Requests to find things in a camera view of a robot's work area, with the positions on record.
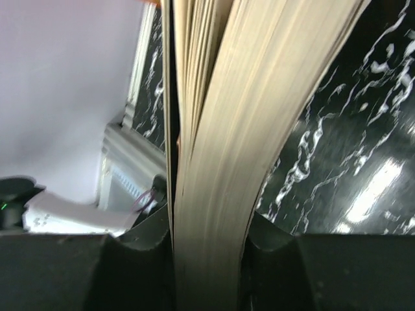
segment white wall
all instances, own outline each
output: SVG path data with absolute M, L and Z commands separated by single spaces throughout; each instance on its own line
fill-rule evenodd
M 95 200 L 104 127 L 123 108 L 143 5 L 0 0 L 0 177 Z

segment book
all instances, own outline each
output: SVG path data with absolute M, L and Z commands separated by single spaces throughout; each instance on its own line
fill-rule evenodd
M 237 309 L 244 241 L 264 179 L 369 2 L 161 2 L 179 310 Z

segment open book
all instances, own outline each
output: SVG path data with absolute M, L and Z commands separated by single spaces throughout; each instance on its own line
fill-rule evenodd
M 179 310 L 236 310 L 264 178 L 369 2 L 162 1 Z

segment black marble surface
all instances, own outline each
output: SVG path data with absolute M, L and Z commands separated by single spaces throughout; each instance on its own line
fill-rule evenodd
M 163 150 L 157 38 L 134 128 Z M 292 234 L 415 233 L 414 51 L 415 0 L 372 0 L 267 177 L 259 213 Z
M 164 152 L 163 40 L 161 10 L 156 9 L 132 128 Z

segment black device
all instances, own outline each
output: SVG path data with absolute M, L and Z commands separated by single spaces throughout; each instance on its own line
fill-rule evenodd
M 0 230 L 23 230 L 21 217 L 25 204 L 44 190 L 36 186 L 30 177 L 9 177 L 0 179 Z
M 415 310 L 414 246 L 412 236 L 294 237 L 255 214 L 239 310 Z M 166 206 L 119 239 L 7 235 L 0 248 L 0 310 L 175 310 Z

